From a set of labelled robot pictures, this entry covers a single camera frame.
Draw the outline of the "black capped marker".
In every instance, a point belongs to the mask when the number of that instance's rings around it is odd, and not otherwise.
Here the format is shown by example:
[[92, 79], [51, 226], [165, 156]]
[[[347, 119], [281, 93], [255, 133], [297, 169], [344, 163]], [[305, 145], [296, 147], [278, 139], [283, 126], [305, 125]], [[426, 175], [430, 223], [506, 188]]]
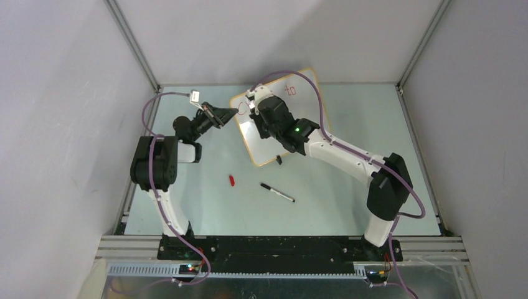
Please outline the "black capped marker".
[[260, 183], [260, 186], [262, 188], [266, 189], [267, 191], [270, 191], [270, 192], [272, 192], [272, 193], [274, 193], [274, 194], [276, 194], [278, 196], [281, 196], [282, 198], [285, 198], [286, 200], [288, 200], [290, 202], [296, 202], [295, 198], [293, 198], [293, 197], [291, 197], [291, 196], [289, 196], [289, 195], [287, 195], [287, 194], [285, 194], [285, 193], [283, 193], [283, 192], [281, 192], [281, 191], [279, 191], [279, 190], [277, 190], [277, 189], [275, 189], [275, 188], [273, 188], [273, 187], [271, 187], [271, 186], [269, 186], [269, 185], [267, 185], [265, 183]]

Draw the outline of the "aluminium frame front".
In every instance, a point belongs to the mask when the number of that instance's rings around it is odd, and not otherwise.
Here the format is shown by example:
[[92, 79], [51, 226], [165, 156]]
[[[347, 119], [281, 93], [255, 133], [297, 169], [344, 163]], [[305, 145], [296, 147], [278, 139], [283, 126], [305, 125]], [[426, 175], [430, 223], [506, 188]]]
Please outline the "aluminium frame front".
[[[157, 258], [161, 239], [156, 236], [112, 235], [101, 238], [96, 253], [97, 259], [108, 262], [109, 274], [137, 277], [185, 277], [182, 267], [188, 266], [187, 260], [170, 258], [162, 261]], [[431, 267], [445, 270], [454, 276], [469, 279], [473, 271], [464, 244], [459, 237], [402, 237], [395, 254], [403, 260], [397, 262], [399, 270], [404, 267]], [[375, 268], [385, 265], [384, 261], [353, 263], [353, 270], [333, 273], [324, 270], [321, 273], [301, 273], [298, 270], [285, 273], [271, 270], [223, 270], [213, 268], [213, 278], [298, 278], [298, 279], [365, 279]]]

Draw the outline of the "yellow-framed whiteboard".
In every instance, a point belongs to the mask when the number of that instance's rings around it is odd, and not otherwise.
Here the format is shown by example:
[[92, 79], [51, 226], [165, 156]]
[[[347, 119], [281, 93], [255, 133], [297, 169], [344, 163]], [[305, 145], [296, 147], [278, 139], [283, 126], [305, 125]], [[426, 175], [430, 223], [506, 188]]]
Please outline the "yellow-framed whiteboard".
[[[298, 74], [280, 74], [277, 79], [262, 79], [258, 85], [266, 85], [275, 94], [285, 101], [295, 119], [305, 118], [317, 124], [323, 124], [327, 135], [331, 125], [327, 121], [327, 112], [322, 101], [322, 92], [318, 91], [318, 78], [312, 68], [302, 69]], [[245, 93], [233, 97], [230, 101], [231, 108], [237, 108], [235, 121], [240, 130], [242, 140], [247, 148], [252, 163], [263, 166], [276, 160], [276, 156], [289, 153], [274, 137], [261, 139], [257, 128], [250, 118], [252, 102], [249, 102]]]

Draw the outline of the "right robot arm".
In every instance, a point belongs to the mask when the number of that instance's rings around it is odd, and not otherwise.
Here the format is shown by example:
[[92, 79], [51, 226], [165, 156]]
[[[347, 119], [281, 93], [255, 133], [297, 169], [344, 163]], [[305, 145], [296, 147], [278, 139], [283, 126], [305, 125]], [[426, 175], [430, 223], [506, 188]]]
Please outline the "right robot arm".
[[370, 216], [362, 252], [369, 260], [384, 256], [390, 231], [412, 188], [404, 159], [395, 153], [368, 156], [340, 139], [332, 140], [320, 124], [295, 118], [275, 95], [262, 100], [249, 96], [248, 101], [261, 139], [273, 138], [288, 152], [323, 161], [365, 184]]

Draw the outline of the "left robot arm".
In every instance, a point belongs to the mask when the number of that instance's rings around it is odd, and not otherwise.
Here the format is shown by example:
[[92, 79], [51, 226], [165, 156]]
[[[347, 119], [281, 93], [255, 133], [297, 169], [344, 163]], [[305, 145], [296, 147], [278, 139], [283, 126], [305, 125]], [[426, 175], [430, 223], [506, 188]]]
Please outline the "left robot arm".
[[199, 163], [202, 145], [197, 140], [211, 128], [223, 128], [237, 113], [237, 108], [219, 108], [205, 102], [190, 119], [179, 116], [173, 121], [173, 135], [142, 136], [130, 167], [131, 181], [148, 193], [163, 225], [163, 234], [178, 237], [172, 246], [181, 259], [192, 258], [197, 243], [186, 236], [190, 228], [170, 188], [176, 182], [180, 164]]

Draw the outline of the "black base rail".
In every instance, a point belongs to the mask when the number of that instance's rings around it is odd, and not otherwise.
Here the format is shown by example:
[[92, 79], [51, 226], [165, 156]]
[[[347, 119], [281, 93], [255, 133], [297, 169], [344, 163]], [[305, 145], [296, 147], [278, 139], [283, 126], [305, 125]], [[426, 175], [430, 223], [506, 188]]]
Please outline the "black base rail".
[[196, 261], [206, 257], [214, 273], [326, 275], [353, 274], [355, 263], [403, 260], [399, 241], [381, 247], [364, 238], [331, 237], [247, 237], [162, 236], [158, 260]]

